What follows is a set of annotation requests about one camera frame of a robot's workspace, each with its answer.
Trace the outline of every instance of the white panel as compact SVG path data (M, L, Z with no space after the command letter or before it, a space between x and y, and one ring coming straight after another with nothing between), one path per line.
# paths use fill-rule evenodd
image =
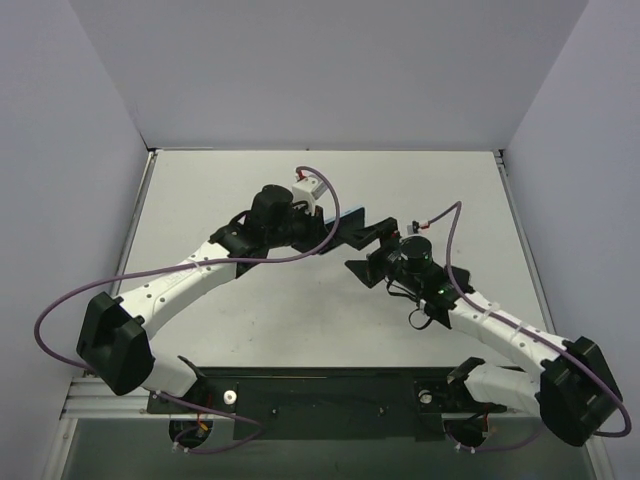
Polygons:
M66 0L0 3L0 465L42 472L72 375L52 300L115 270L146 151ZM74 351L87 297L44 328Z
M586 0L71 0L147 144L503 148Z
M544 328L491 153L163 151L127 270L184 258L249 208L263 185L290 186L300 164L327 175L343 209L365 205L370 223L395 216L406 224L462 200L454 263L471 270L488 298ZM331 212L329 195L321 204ZM449 225L445 219L429 231L438 261ZM258 266L180 313L156 335L154 348L202 366L450 366L472 355L509 363L440 325L413 330L409 301L389 297L382 286L367 289L344 266L364 254L343 246L324 257Z
M555 326L600 344L636 422L639 52L640 2L592 0L506 152ZM637 424L606 443L616 478L638 478Z

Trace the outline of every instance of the wall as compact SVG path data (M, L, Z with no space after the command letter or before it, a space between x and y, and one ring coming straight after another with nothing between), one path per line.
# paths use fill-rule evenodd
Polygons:
M639 25L637 0L592 0L506 151L555 324L601 345L636 421ZM638 478L639 442L607 441L617 478Z
M71 0L152 147L507 145L586 0Z
M145 146L66 0L0 4L0 465L39 478L72 369L33 341L36 316L115 270ZM72 354L82 301L49 319Z

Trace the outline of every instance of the screw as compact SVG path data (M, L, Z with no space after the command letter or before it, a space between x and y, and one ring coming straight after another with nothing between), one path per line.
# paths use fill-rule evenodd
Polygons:
M431 395L429 390L420 390L420 393L418 393L418 399L420 400L420 403L428 405L433 401L433 395Z

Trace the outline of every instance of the white knob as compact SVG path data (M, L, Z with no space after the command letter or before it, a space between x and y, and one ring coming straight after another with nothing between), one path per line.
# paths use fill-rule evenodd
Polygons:
M226 392L224 392L223 398L225 405L233 405L238 399L238 394L233 390L227 390Z

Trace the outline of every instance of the white table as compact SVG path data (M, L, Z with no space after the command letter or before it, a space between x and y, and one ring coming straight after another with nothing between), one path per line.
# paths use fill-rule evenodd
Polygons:
M160 151L126 271L181 261L249 208L263 185L289 187L297 165L320 169L343 209L364 205L368 224L394 216L404 226L462 200L454 264L471 271L472 284L485 296L545 329L490 152ZM322 205L330 215L330 195ZM441 263L450 221L427 234ZM344 261L363 259L375 248L343 246L324 257L258 266L176 316L153 340L154 348L200 366L456 366L470 356L509 364L441 325L412 329L410 302L389 297L382 285L368 290L360 284Z

